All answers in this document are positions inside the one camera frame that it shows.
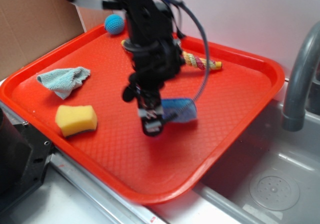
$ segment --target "orange tray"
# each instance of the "orange tray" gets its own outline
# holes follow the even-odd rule
[[[284,73],[272,60],[210,43],[212,59],[223,62],[212,71],[197,101],[198,119],[169,123],[157,137],[142,132],[137,103],[122,101],[133,72],[121,41],[103,25],[11,75],[0,87],[0,99],[36,126],[53,143],[123,197],[155,204],[191,189],[238,135],[269,103],[284,83]],[[203,43],[188,37],[185,51],[204,57]],[[66,100],[37,82],[39,74],[57,68],[83,66],[91,76]],[[204,71],[184,66],[165,83],[163,98],[193,97]],[[65,139],[55,123],[59,105],[92,105],[98,128]]]

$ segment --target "white wall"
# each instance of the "white wall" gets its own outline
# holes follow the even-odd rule
[[[299,48],[320,20],[320,0],[184,0],[209,41],[271,58],[289,77]],[[200,34],[183,16],[182,30]]]

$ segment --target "sponge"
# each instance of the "sponge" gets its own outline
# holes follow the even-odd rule
[[[94,131],[97,128],[97,115],[91,105],[59,106],[55,122],[61,128],[65,137],[84,131]]]

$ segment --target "towel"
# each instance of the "towel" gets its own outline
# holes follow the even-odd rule
[[[174,98],[174,99],[162,99],[163,118],[166,119],[170,114],[178,111],[180,108],[190,105],[180,113],[175,119],[174,123],[187,123],[191,120],[197,119],[197,109],[195,103],[190,98]]]
[[[38,75],[37,81],[60,98],[66,99],[72,90],[82,86],[82,81],[89,75],[90,70],[83,67],[63,68]]]

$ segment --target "knitted ball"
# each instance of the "knitted ball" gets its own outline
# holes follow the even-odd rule
[[[104,21],[104,29],[110,34],[119,34],[125,28],[124,20],[117,14],[109,15]]]

